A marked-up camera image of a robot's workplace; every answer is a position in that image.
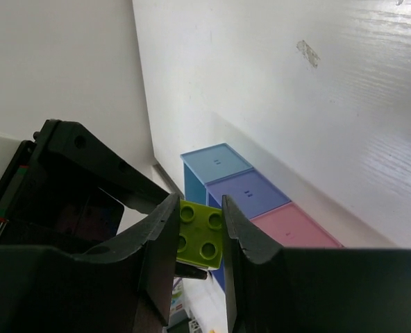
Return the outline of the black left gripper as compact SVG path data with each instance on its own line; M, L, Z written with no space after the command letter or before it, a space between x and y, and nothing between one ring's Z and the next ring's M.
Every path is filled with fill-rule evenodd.
M0 180L0 246L95 246L124 206L150 214L168 195L81 123L48 119Z

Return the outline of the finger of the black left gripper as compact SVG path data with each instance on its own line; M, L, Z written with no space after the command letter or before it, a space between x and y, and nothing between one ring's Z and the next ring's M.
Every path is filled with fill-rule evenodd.
M206 280L208 277L208 272L195 266L176 265L174 276L178 278Z

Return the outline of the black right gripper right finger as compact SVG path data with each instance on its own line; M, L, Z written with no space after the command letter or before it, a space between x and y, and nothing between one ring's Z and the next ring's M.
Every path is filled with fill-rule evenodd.
M411 249L286 248L221 208L230 332L411 332Z

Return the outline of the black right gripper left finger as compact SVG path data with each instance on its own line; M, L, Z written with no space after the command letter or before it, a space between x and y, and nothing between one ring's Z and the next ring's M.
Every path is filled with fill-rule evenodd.
M83 254L0 246L0 332L161 332L169 320L180 202Z

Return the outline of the green square lego brick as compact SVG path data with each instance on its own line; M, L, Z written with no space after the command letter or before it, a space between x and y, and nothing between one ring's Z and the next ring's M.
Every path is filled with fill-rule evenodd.
M223 224L220 209L181 200L177 260L202 269L219 269Z

